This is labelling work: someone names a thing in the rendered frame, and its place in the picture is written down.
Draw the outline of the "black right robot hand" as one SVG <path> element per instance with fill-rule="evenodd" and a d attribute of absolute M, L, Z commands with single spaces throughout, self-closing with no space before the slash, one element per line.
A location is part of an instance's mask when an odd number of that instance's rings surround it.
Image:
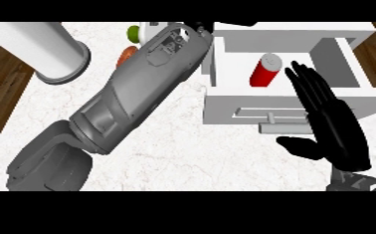
<path fill-rule="evenodd" d="M 336 169 L 348 172 L 371 168 L 365 135 L 346 103 L 339 100 L 318 73 L 303 64 L 284 69 L 315 139 L 280 136 L 275 142 L 287 152 L 311 160 L 324 158 Z"/>

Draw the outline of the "red can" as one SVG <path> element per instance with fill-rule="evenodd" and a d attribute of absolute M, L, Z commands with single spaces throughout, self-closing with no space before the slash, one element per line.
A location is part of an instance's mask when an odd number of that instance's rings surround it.
<path fill-rule="evenodd" d="M 265 53 L 255 65 L 249 85 L 252 87 L 267 87 L 281 69 L 281 59 L 273 53 Z"/>

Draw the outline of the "orange round fruit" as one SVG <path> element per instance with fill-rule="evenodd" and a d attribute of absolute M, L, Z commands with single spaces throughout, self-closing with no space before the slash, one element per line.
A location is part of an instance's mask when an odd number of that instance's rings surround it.
<path fill-rule="evenodd" d="M 119 57 L 119 60 L 118 60 L 118 64 L 116 66 L 119 67 L 122 65 L 122 63 L 127 61 L 127 59 L 132 56 L 132 54 L 138 51 L 138 48 L 135 46 L 129 46 L 122 54 L 121 54 L 121 57 Z"/>

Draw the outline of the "white drawer front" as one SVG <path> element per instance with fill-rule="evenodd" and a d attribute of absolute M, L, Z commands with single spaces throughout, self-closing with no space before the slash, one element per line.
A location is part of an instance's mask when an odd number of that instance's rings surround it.
<path fill-rule="evenodd" d="M 352 109 L 357 118 L 376 114 L 376 89 L 334 88 L 336 97 Z M 246 118 L 233 118 L 237 108 L 303 109 L 293 88 L 208 88 L 203 97 L 203 124 L 255 124 Z"/>

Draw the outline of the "white cabinet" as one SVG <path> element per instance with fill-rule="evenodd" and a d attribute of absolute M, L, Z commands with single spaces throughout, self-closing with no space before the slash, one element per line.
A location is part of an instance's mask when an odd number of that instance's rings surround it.
<path fill-rule="evenodd" d="M 233 53 L 308 53 L 323 38 L 345 38 L 355 48 L 374 32 L 370 22 L 214 23 L 214 35 L 224 39 L 224 50 Z"/>

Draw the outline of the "green round fruit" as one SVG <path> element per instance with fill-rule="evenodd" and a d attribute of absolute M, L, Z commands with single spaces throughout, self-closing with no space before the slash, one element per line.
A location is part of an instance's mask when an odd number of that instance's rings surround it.
<path fill-rule="evenodd" d="M 132 25 L 129 28 L 128 28 L 128 31 L 127 31 L 127 36 L 128 36 L 128 40 L 134 43 L 134 44 L 138 44 L 140 43 L 140 27 L 137 25 Z"/>

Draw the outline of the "white cylinder with grey rim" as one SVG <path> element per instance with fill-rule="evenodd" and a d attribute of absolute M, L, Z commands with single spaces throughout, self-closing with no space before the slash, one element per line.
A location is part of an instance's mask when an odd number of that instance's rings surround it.
<path fill-rule="evenodd" d="M 60 22 L 0 22 L 0 46 L 34 68 L 48 85 L 72 82 L 88 68 L 90 49 Z"/>

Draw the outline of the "white object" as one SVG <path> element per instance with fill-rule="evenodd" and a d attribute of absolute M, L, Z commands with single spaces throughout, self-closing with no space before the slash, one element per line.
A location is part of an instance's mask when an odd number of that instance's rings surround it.
<path fill-rule="evenodd" d="M 141 22 L 138 30 L 140 44 L 143 45 L 158 34 L 158 32 L 169 25 L 169 22 Z"/>

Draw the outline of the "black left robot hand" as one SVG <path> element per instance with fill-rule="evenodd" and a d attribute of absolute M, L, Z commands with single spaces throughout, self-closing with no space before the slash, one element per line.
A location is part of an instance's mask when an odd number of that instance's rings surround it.
<path fill-rule="evenodd" d="M 212 33 L 214 31 L 214 22 L 212 21 L 205 21 L 205 22 L 190 22 L 190 21 L 184 21 L 184 24 L 191 27 L 191 29 L 196 31 L 196 32 L 200 32 L 200 31 L 208 31 L 209 33 Z M 255 25 L 255 22 L 250 21 L 250 22 L 230 22 L 228 23 L 230 25 L 237 25 L 237 26 L 253 26 Z"/>

